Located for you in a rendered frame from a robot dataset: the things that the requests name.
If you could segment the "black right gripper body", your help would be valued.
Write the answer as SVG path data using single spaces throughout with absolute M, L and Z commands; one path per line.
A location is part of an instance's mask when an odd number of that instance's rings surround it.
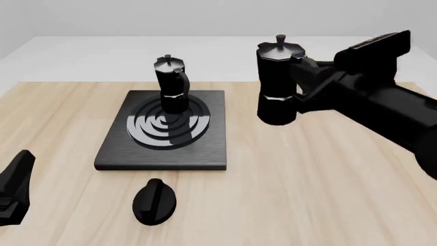
M 329 67 L 329 73 L 326 79 L 312 92 L 301 93 L 295 96 L 294 102 L 297 104 L 297 111 L 299 113 L 306 113 L 312 111 L 331 110 L 333 107 L 329 102 L 330 86 L 340 81 L 346 73 L 336 69 L 332 61 L 318 62 L 322 66 Z

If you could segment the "flat black stove plate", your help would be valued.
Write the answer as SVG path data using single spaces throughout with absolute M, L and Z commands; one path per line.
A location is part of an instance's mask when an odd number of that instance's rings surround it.
M 168 114 L 158 90 L 131 90 L 94 161 L 97 170 L 224 170 L 225 93 L 194 90 L 189 107 Z

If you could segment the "black moka pot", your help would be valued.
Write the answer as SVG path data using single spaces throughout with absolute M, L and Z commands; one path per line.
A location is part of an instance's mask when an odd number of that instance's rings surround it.
M 154 70 L 160 86 L 163 110 L 168 114 L 181 114 L 186 111 L 190 81 L 185 73 L 184 61 L 164 55 L 154 63 Z
M 283 126 L 296 119 L 292 96 L 296 94 L 296 82 L 291 78 L 292 55 L 304 55 L 299 44 L 285 41 L 286 35 L 276 35 L 276 42 L 257 45 L 257 71 L 260 92 L 257 116 L 262 122 Z

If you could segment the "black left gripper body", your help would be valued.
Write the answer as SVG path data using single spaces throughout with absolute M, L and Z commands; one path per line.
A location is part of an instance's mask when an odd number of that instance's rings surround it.
M 0 226 L 20 225 L 29 207 L 29 194 L 11 197 L 5 193 L 0 193 Z

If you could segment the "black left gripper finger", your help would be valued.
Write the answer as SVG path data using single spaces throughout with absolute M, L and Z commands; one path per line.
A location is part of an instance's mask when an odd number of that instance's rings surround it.
M 0 197 L 13 202 L 30 204 L 29 186 L 36 158 L 28 150 L 21 150 L 0 173 Z

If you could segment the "round black stove knob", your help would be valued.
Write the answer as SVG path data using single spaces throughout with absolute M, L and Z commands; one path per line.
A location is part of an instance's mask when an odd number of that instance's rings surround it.
M 143 225 L 156 226 L 167 221 L 176 206 L 174 190 L 161 179 L 152 178 L 135 195 L 132 211 Z

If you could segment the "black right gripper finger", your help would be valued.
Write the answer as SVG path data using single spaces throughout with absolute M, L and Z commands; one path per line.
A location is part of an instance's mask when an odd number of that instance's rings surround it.
M 297 54 L 290 57 L 291 78 L 299 85 L 303 93 L 315 90 L 328 76 L 329 67 L 306 55 Z

